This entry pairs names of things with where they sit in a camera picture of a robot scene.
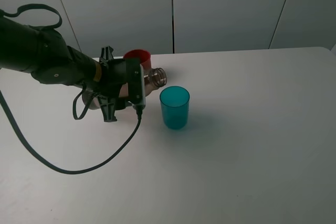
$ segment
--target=table surface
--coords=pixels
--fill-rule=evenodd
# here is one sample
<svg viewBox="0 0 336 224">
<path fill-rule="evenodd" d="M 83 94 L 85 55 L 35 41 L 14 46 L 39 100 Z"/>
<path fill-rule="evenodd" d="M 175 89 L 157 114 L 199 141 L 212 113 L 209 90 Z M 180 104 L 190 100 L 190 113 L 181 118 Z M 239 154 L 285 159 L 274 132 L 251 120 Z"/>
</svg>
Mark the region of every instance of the table surface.
<svg viewBox="0 0 336 224">
<path fill-rule="evenodd" d="M 147 99 L 106 166 L 63 175 L 35 160 L 0 110 L 0 223 L 336 223 L 336 57 L 324 48 L 157 55 L 191 94 L 181 131 Z M 65 169 L 100 163 L 136 125 L 71 114 L 80 91 L 2 69 L 0 89 L 31 145 Z"/>
</svg>

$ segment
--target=teal cup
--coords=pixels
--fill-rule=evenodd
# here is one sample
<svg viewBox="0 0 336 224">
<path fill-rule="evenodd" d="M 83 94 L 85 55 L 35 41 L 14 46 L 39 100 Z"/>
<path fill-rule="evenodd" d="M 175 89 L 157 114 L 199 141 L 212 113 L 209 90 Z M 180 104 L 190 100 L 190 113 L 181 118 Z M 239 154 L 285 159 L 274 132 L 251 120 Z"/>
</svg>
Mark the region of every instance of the teal cup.
<svg viewBox="0 0 336 224">
<path fill-rule="evenodd" d="M 164 89 L 160 94 L 164 124 L 174 130 L 183 128 L 188 121 L 189 92 L 178 86 Z"/>
</svg>

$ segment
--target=red cup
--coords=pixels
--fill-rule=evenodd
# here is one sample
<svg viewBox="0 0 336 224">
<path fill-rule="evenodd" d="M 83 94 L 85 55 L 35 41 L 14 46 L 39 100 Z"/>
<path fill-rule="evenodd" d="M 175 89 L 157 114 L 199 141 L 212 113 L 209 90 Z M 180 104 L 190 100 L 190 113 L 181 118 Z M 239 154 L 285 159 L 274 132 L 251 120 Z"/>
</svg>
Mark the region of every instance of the red cup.
<svg viewBox="0 0 336 224">
<path fill-rule="evenodd" d="M 143 49 L 135 49 L 127 52 L 124 59 L 138 58 L 140 59 L 140 64 L 143 67 L 143 70 L 150 70 L 152 68 L 151 63 L 151 53 Z"/>
</svg>

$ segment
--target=cup rim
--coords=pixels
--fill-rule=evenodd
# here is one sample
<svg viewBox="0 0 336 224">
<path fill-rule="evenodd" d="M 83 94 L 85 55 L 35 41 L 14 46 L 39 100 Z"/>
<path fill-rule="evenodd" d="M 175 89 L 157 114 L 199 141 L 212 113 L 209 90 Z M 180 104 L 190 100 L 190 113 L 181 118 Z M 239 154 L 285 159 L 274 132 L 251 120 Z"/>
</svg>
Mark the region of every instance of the cup rim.
<svg viewBox="0 0 336 224">
<path fill-rule="evenodd" d="M 161 95 L 162 95 L 162 93 L 163 93 L 165 90 L 167 90 L 167 89 L 169 89 L 169 88 L 181 88 L 181 89 L 184 89 L 184 90 L 187 92 L 187 94 L 188 94 L 188 100 L 187 100 L 185 103 L 183 103 L 182 105 L 179 105 L 179 106 L 169 106 L 169 105 L 165 104 L 165 103 L 162 101 L 162 99 L 161 99 Z M 161 102 L 163 105 L 165 105 L 165 106 L 167 106 L 167 107 L 169 107 L 169 108 L 179 108 L 179 107 L 182 107 L 182 106 L 186 105 L 187 103 L 189 103 L 189 101 L 190 101 L 190 93 L 189 93 L 189 91 L 186 90 L 184 87 L 181 87 L 181 86 L 170 86 L 170 87 L 167 87 L 167 88 L 165 88 L 164 90 L 162 90 L 161 93 L 160 93 L 160 102 Z"/>
</svg>

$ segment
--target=robotic arm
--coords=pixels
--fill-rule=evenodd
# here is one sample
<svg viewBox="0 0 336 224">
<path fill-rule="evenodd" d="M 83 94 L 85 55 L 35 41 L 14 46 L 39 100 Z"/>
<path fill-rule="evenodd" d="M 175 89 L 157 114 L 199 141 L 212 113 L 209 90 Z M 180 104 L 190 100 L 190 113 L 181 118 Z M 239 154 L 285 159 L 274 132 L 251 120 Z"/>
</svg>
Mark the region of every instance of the robotic arm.
<svg viewBox="0 0 336 224">
<path fill-rule="evenodd" d="M 6 17 L 17 17 L 30 9 L 46 9 L 59 16 L 59 22 L 50 26 L 25 26 Z M 27 143 L 20 132 L 1 92 L 1 105 L 11 122 L 20 141 L 27 150 L 49 168 L 66 174 L 80 174 L 97 169 L 112 160 L 132 139 L 140 126 L 142 110 L 145 106 L 143 69 L 139 59 L 114 59 L 113 49 L 101 49 L 99 62 L 66 45 L 61 34 L 55 30 L 60 27 L 62 19 L 50 6 L 28 4 L 18 8 L 17 13 L 9 14 L 0 10 L 0 68 L 30 73 L 43 84 L 64 84 L 81 87 L 82 91 L 73 101 L 73 115 L 82 119 L 88 111 L 91 101 L 97 97 L 105 122 L 115 122 L 115 110 L 122 110 L 133 105 L 137 111 L 138 124 L 130 138 L 105 162 L 89 169 L 67 171 L 46 161 Z M 128 83 L 127 98 L 119 98 L 123 84 Z M 76 103 L 85 92 L 90 91 L 81 116 L 77 116 Z"/>
</svg>

